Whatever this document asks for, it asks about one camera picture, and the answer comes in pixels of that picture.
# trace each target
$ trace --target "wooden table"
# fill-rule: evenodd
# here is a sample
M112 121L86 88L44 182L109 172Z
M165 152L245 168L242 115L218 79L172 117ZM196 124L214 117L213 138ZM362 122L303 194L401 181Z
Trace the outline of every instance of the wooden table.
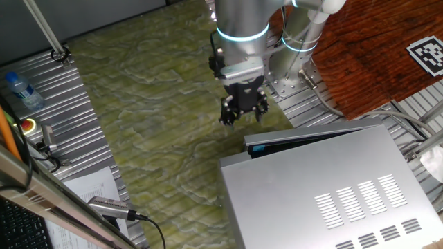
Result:
M352 119L442 79L406 50L433 35L443 39L441 0L347 0L329 18L313 58L338 108Z

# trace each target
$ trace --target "computer keyboard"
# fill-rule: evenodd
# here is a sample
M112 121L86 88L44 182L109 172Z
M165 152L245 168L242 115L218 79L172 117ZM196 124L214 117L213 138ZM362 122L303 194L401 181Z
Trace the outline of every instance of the computer keyboard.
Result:
M0 248L53 249L43 218L0 199Z

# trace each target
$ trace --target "metal connector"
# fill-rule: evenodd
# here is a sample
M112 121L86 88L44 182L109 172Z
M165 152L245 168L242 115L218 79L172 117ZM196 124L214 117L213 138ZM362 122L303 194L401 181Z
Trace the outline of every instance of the metal connector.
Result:
M310 76L308 74L306 74L306 72L301 69L300 71L298 71L298 77L301 77L303 79L306 80L306 84L307 86L311 89L314 90L317 88L317 83L315 83L315 81L313 81Z

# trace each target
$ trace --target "silver metal box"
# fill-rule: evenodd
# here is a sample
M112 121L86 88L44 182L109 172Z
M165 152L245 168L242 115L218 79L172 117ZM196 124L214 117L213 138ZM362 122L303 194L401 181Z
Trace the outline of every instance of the silver metal box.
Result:
M443 237L386 128L364 128L254 159L247 152L221 159L221 199L237 247L421 248Z

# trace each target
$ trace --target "metal pole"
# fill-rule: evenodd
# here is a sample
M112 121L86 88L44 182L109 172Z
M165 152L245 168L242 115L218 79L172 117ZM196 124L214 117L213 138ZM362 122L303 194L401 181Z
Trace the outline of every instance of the metal pole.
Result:
M419 120L427 124L443 112L443 100L427 111Z
M58 42L57 38L55 37L53 31L51 30L51 27L49 27L48 23L46 22L44 16L40 12L40 9L38 8L37 4L35 4L34 0L23 0L26 4L26 7L28 7L30 13L33 15L35 21L42 29L42 32L46 36L48 42L53 47L54 51L60 56L64 56L64 49L62 45Z

